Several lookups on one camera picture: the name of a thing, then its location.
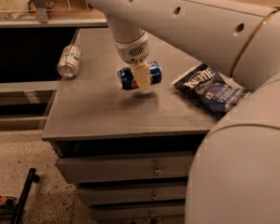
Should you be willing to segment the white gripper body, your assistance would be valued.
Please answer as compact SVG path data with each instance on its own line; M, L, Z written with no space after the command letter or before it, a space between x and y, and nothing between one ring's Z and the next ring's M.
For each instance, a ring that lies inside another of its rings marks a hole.
M129 43L115 42L120 58L126 63L143 61L149 54L148 35L144 32L135 41Z

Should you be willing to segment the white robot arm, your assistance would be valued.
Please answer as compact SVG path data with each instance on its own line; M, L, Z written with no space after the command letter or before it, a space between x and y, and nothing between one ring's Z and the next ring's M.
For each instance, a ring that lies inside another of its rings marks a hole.
M280 224L280 10L230 0L87 1L250 92L195 154L186 224Z

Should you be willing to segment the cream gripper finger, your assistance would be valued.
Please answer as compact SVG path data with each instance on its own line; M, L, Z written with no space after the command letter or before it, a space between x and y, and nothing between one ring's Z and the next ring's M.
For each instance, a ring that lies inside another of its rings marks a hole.
M146 91L150 88L150 70L147 63L137 62L132 68L132 73L141 91Z

